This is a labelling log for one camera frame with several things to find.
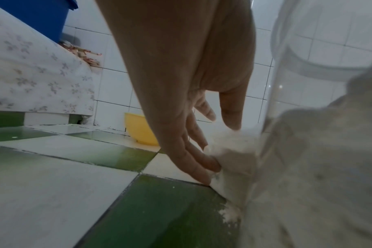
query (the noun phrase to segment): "floral pattern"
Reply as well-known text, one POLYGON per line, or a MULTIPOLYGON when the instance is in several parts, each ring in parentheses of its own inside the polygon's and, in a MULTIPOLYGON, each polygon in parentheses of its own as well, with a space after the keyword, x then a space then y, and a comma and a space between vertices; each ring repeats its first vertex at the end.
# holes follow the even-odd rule
POLYGON ((0 9, 0 111, 92 115, 89 65, 0 9))

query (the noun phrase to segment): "blue container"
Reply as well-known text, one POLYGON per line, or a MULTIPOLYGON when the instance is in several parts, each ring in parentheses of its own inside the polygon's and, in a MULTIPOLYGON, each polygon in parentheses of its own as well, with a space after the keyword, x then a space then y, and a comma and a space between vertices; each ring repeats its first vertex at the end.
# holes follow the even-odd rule
POLYGON ((78 6, 76 0, 0 0, 0 8, 58 42, 69 9, 78 6))

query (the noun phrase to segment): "yellow plastic bowl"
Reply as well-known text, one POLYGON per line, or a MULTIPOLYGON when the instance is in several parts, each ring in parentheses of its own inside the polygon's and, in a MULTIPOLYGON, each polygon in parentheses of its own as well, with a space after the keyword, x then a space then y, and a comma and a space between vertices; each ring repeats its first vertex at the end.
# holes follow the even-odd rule
POLYGON ((125 125, 130 136, 144 145, 159 145, 155 135, 149 128, 145 116, 140 114, 125 113, 125 125))

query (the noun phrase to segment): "checkered floor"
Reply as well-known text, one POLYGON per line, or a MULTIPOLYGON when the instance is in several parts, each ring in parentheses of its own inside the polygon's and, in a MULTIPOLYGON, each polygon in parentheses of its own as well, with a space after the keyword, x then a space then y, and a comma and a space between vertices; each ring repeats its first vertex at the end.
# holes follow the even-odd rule
POLYGON ((0 128, 0 247, 235 247, 224 203, 122 132, 0 128))

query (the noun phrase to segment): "hand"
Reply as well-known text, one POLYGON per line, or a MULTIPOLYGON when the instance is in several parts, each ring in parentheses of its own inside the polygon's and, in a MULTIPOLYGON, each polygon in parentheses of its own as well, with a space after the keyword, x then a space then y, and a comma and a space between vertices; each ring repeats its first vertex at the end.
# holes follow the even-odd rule
POLYGON ((205 90, 217 91, 224 123, 241 128, 253 70, 255 27, 249 0, 97 0, 120 48, 136 95, 160 146, 174 164, 209 184, 217 161, 192 108, 215 115, 205 90))

